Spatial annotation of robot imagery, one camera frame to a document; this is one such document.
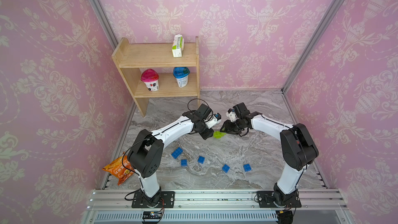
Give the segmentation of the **green lego pair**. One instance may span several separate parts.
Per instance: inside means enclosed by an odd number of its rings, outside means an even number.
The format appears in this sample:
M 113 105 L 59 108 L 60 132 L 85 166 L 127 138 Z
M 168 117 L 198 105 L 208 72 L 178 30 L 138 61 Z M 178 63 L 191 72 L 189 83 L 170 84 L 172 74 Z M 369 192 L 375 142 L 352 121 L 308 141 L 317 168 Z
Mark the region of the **green lego pair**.
M 213 137 L 216 139 L 221 139 L 222 137 L 224 137 L 226 135 L 226 133 L 220 132 L 220 131 L 216 131 L 213 134 Z

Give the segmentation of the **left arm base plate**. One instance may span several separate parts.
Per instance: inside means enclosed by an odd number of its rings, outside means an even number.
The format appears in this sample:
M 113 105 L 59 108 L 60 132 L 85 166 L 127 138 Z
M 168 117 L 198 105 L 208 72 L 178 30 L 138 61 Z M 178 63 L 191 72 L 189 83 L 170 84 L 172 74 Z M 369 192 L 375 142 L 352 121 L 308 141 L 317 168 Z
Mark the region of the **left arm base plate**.
M 139 189 L 134 193 L 132 208 L 173 208 L 174 200 L 174 191 L 159 190 L 153 197 L 150 198 Z

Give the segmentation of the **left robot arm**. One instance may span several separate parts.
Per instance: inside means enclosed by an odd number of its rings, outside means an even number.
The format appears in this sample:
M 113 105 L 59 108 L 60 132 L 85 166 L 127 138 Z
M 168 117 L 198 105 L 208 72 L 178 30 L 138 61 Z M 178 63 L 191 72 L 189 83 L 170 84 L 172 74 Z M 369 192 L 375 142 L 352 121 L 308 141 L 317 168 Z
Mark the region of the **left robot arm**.
M 154 130 L 143 129 L 127 152 L 127 160 L 138 175 L 140 189 L 135 193 L 137 201 L 145 206 L 157 207 L 161 201 L 161 187 L 156 171 L 161 163 L 163 150 L 186 134 L 198 133 L 202 139 L 211 138 L 213 126 L 221 121 L 219 113 L 202 104 L 197 110 L 183 113 L 172 123 Z

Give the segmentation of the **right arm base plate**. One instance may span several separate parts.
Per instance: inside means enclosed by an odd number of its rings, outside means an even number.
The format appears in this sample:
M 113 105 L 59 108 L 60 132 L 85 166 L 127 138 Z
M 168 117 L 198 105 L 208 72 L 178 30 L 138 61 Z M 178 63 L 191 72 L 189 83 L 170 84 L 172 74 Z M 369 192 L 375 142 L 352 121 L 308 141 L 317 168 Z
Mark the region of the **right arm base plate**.
M 301 208 L 299 192 L 285 195 L 279 191 L 257 191 L 254 201 L 260 208 Z

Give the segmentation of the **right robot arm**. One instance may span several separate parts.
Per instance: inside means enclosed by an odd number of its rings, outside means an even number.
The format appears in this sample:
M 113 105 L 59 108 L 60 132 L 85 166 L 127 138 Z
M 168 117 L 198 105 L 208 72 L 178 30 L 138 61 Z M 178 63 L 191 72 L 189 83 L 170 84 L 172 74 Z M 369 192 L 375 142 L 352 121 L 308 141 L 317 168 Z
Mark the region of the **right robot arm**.
M 271 199 L 277 207 L 301 207 L 297 186 L 309 165 L 319 156 L 307 127 L 301 123 L 279 122 L 260 112 L 250 112 L 244 103 L 229 109 L 227 117 L 221 133 L 245 136 L 249 130 L 256 130 L 280 141 L 285 166 L 274 185 Z

